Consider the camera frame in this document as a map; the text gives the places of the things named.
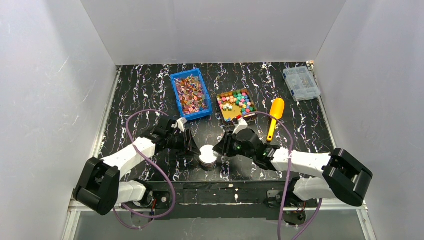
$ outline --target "scoop handle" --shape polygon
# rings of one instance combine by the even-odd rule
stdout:
[[[266,137],[266,141],[271,142],[274,137],[274,131],[276,130],[277,121],[275,119],[271,120],[271,126],[269,126],[268,136]]]

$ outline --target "pile of candy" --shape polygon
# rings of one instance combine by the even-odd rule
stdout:
[[[233,95],[229,95],[223,98],[218,97],[218,104],[219,107],[224,111],[232,111],[233,106],[230,104],[236,104],[241,108],[242,115],[255,111],[255,107],[252,106],[252,103],[249,100],[249,96],[245,92],[233,93]]]
[[[184,114],[198,113],[208,109],[202,83],[198,76],[191,75],[187,78],[175,79],[175,83]]]

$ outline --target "marble pattern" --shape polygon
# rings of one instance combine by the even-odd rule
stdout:
[[[285,68],[305,65],[304,62],[265,62],[123,66],[99,157],[109,156],[130,144],[125,123],[127,118],[137,111],[156,109],[179,118],[170,75],[194,68],[199,68],[202,73],[214,109],[212,116],[186,124],[186,128],[191,129],[199,148],[206,144],[217,144],[226,129],[214,100],[217,94],[247,88],[258,111],[261,112],[270,111],[273,99],[278,97],[284,99],[285,110],[282,120],[293,136],[294,150],[307,153],[331,152],[333,145],[319,101],[317,99],[294,101],[283,80]],[[139,115],[130,123],[131,134],[139,136],[143,130],[157,122],[158,115],[154,112]],[[255,123],[249,125],[262,139],[266,138],[268,117],[260,115]],[[289,140],[284,129],[277,127],[272,143],[287,148]],[[260,169],[252,160],[243,156],[221,157],[212,171],[202,170],[196,158],[176,156],[170,151],[161,152],[152,160],[172,181],[275,181],[286,177],[285,172]],[[145,163],[138,165],[125,178],[139,178],[145,181],[164,180],[156,169]]]

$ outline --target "metal frame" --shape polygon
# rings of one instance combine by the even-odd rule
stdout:
[[[316,78],[315,72],[314,72],[313,61],[308,61],[308,63],[311,63],[310,70],[312,71],[313,76],[315,78],[315,81],[317,82],[318,87],[319,87],[319,82],[317,81],[317,78]],[[122,71],[122,66],[118,67],[118,69],[117,69],[116,78],[114,80],[113,88],[110,92],[109,100],[108,100],[106,109],[105,109],[104,114],[103,114],[102,123],[100,125],[99,132],[96,136],[96,141],[94,142],[94,145],[92,147],[91,156],[96,157],[96,156],[99,155],[100,146],[101,146],[102,141],[103,141],[103,135],[104,135],[107,123],[108,123],[108,118],[109,118],[109,114],[110,114],[110,111],[111,111],[111,105],[112,105],[112,102],[114,100],[114,96],[115,96],[115,92],[116,92],[116,88],[117,88],[117,85],[118,85],[118,80],[119,80],[121,71]],[[321,107],[322,115],[323,115],[324,120],[325,120],[325,125],[328,129],[328,133],[329,133],[329,136],[330,136],[330,139],[331,139],[331,143],[336,148],[336,142],[335,142],[334,137],[333,137],[333,133],[332,133],[332,130],[331,130],[331,127],[330,127],[328,117],[327,117],[327,112],[326,112],[326,109],[324,107],[324,103],[323,103],[321,96],[318,98],[318,101],[319,101],[319,105]],[[293,209],[292,208],[285,208],[284,210],[285,211],[296,211],[295,208],[293,208]],[[313,210],[315,210],[315,208],[306,208],[306,210],[313,211]],[[368,216],[368,207],[367,207],[365,202],[360,207],[354,207],[354,206],[347,205],[347,204],[341,202],[338,199],[324,199],[323,202],[322,202],[322,205],[321,205],[321,210],[323,210],[323,211],[356,210],[356,212],[358,214],[358,220],[359,220],[360,225],[362,227],[362,232],[365,236],[365,239],[366,240],[376,240],[377,239],[376,236],[375,236],[373,227],[371,225],[370,218]],[[64,232],[63,232],[63,235],[62,235],[63,240],[73,240],[75,238],[75,234],[76,234],[76,230],[77,230],[78,223],[79,223],[79,220],[80,220],[81,212],[86,212],[86,211],[92,211],[92,210],[89,209],[88,207],[86,207],[85,205],[79,203],[78,201],[75,201],[74,199],[70,200],[69,208],[68,208],[68,215],[67,215],[67,219],[66,219],[66,223],[65,223],[65,229],[64,229]],[[116,211],[125,212],[127,210],[122,209],[122,208],[119,207],[119,205],[117,205]]]

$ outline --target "cylindrical container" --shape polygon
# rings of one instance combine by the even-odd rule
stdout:
[[[212,145],[204,145],[200,148],[201,155],[199,156],[199,162],[205,171],[213,170],[217,163],[218,153],[213,148],[214,146]]]

